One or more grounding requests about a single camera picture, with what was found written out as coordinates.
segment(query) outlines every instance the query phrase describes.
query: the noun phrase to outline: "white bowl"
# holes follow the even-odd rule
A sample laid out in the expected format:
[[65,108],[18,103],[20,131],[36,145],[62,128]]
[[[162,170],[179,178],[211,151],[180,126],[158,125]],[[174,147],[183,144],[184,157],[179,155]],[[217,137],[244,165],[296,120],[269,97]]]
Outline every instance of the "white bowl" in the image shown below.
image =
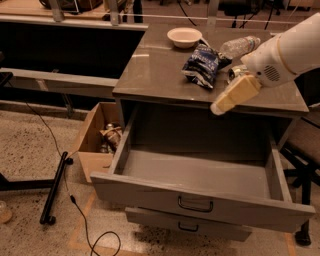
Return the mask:
[[175,46],[186,49],[194,46],[195,42],[201,39],[202,34],[193,28],[174,28],[168,32],[167,36]]

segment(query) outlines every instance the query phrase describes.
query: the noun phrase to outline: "black cable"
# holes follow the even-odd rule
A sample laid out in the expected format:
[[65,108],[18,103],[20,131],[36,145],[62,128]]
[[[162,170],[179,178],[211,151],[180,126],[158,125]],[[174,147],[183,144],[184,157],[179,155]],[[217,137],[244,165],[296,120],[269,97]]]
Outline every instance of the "black cable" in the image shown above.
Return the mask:
[[[49,129],[49,131],[50,131],[50,133],[51,133],[51,135],[52,135],[52,138],[53,138],[53,140],[54,140],[56,149],[57,149],[57,151],[58,151],[58,153],[59,153],[59,155],[60,155],[60,157],[61,157],[61,153],[60,153],[60,151],[59,151],[59,147],[58,147],[58,143],[57,143],[56,137],[54,136],[51,128],[50,128],[50,127],[48,126],[48,124],[44,121],[44,119],[42,118],[42,116],[41,116],[37,111],[35,111],[35,110],[28,104],[28,102],[25,101],[25,103],[26,103],[26,105],[30,108],[30,110],[31,110],[32,112],[34,112],[37,116],[40,117],[41,121],[42,121],[42,122],[44,123],[44,125]],[[69,158],[70,158],[73,154],[75,154],[75,153],[77,153],[77,152],[78,152],[78,151],[73,152],[73,153],[69,156]],[[87,243],[88,243],[88,245],[89,245],[89,247],[90,247],[90,249],[91,249],[90,255],[92,256],[92,253],[95,253],[96,255],[101,256],[99,253],[97,253],[97,252],[94,250],[94,247],[97,245],[98,241],[99,241],[103,236],[105,236],[105,235],[107,235],[107,234],[114,234],[114,235],[118,238],[118,241],[119,241],[119,246],[118,246],[118,248],[117,248],[117,251],[115,252],[115,254],[113,254],[113,256],[116,256],[116,255],[119,253],[120,249],[121,249],[121,239],[120,239],[119,235],[118,235],[117,233],[113,232],[113,231],[104,232],[104,233],[103,233],[101,236],[99,236],[98,239],[94,242],[93,246],[91,246],[90,240],[89,240],[89,232],[88,232],[87,218],[86,218],[86,216],[84,215],[84,213],[82,212],[82,210],[80,209],[80,207],[78,206],[75,197],[70,193],[70,190],[69,190],[69,187],[68,187],[68,183],[67,183],[67,178],[66,178],[66,172],[64,171],[63,174],[64,174],[63,177],[64,177],[64,181],[65,181],[65,185],[66,185],[66,190],[67,190],[67,192],[68,192],[68,194],[69,194],[69,197],[70,197],[70,199],[71,199],[71,202],[77,207],[77,209],[78,209],[79,212],[81,213],[82,217],[84,218]]]
[[89,245],[89,247],[91,248],[91,253],[90,255],[92,256],[92,253],[95,253],[96,255],[100,256],[99,253],[97,253],[95,250],[94,250],[94,247],[97,245],[97,243],[99,242],[99,240],[107,235],[107,234],[114,234],[117,238],[118,238],[118,241],[119,241],[119,246],[117,248],[117,251],[115,252],[115,254],[113,254],[113,256],[117,255],[120,251],[120,248],[121,248],[121,240],[120,240],[120,237],[118,236],[117,233],[113,232],[113,231],[107,231],[107,232],[104,232],[101,236],[98,237],[98,239],[94,242],[93,246],[91,246],[91,243],[90,243],[90,240],[89,240],[89,232],[88,232],[88,223],[87,223],[87,218],[86,216],[84,215],[84,213],[81,211],[80,207],[78,206],[77,202],[76,202],[76,199],[73,195],[70,195],[70,199],[71,199],[71,202],[78,208],[79,212],[81,213],[83,219],[84,219],[84,224],[85,224],[85,230],[86,230],[86,239],[87,239],[87,243]]
[[188,18],[188,20],[190,20],[190,22],[194,25],[194,26],[197,26],[197,24],[195,24],[188,16],[188,14],[185,12],[185,10],[183,9],[182,5],[181,5],[181,0],[178,0],[178,4],[182,10],[182,12],[184,13],[184,15]]
[[51,128],[47,125],[47,123],[44,121],[44,119],[42,118],[42,116],[41,116],[37,111],[35,111],[35,110],[28,104],[27,101],[25,101],[25,103],[26,103],[26,105],[28,106],[28,108],[29,108],[33,113],[35,113],[37,116],[39,116],[39,118],[40,118],[41,121],[44,123],[44,125],[49,129],[49,131],[50,131],[50,133],[51,133],[51,135],[52,135],[52,138],[53,138],[53,140],[54,140],[54,144],[55,144],[55,146],[56,146],[56,149],[57,149],[57,151],[58,151],[58,154],[59,154],[60,157],[61,157],[62,155],[61,155],[61,152],[60,152],[60,150],[59,150],[56,137],[54,136]]
[[242,27],[244,28],[244,25],[247,24],[247,22],[248,22],[249,20],[251,20],[254,15],[255,15],[255,14],[252,14],[251,17],[250,17],[248,20],[243,21],[242,25],[241,25],[239,28],[242,28]]

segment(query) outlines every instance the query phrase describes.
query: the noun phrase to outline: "gray drawer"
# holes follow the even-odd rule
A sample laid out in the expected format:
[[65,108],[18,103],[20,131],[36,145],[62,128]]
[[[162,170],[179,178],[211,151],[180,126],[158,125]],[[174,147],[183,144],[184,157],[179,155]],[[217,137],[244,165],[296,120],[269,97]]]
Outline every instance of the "gray drawer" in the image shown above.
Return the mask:
[[251,229],[248,227],[141,208],[127,207],[126,215],[129,222],[145,226],[166,228],[197,235],[210,235],[241,242],[245,241],[251,234]]
[[315,213],[292,203],[268,126],[254,116],[142,104],[109,173],[91,179],[102,200],[236,225],[294,232]]

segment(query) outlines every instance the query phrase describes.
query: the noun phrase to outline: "cabinet top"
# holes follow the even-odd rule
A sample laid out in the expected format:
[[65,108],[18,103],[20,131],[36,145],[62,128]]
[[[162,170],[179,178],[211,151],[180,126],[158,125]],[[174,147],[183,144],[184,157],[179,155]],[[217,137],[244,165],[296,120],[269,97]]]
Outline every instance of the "cabinet top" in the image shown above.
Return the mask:
[[[218,71],[214,89],[207,90],[193,84],[181,69],[195,48],[179,49],[168,39],[174,25],[151,24],[132,55],[113,90],[120,99],[209,107],[227,84],[227,71],[240,60],[234,60]],[[262,42],[270,38],[265,30],[196,27],[212,48],[219,49],[229,40],[255,35]],[[275,88],[262,88],[260,93],[233,111],[266,113],[272,115],[301,115],[308,112],[294,82]]]

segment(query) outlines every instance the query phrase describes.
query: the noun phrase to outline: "drawer handle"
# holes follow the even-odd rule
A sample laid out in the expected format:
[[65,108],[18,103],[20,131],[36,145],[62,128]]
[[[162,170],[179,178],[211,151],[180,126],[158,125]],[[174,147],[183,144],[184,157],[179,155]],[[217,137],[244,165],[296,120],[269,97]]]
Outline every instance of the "drawer handle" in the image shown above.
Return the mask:
[[183,227],[179,221],[178,223],[178,228],[183,230],[183,231],[188,231],[188,232],[197,232],[199,230],[199,225],[196,225],[194,229],[191,229],[191,228],[186,228],[186,227]]
[[183,205],[182,198],[181,198],[181,196],[179,196],[178,197],[178,204],[183,209],[191,210],[191,211],[195,211],[195,212],[212,212],[212,210],[213,210],[213,202],[212,201],[210,201],[210,206],[208,209],[201,209],[201,208],[197,208],[197,207]]

